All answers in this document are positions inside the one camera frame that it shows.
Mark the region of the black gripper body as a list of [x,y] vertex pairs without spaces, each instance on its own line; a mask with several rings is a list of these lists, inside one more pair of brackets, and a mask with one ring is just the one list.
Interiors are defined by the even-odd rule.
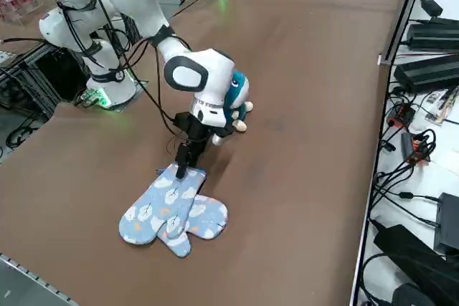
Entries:
[[224,127],[214,127],[201,123],[191,114],[187,115],[188,128],[186,129],[187,148],[191,156],[199,156],[204,152],[207,141],[216,135],[218,138],[226,138],[233,134],[233,127],[227,123]]

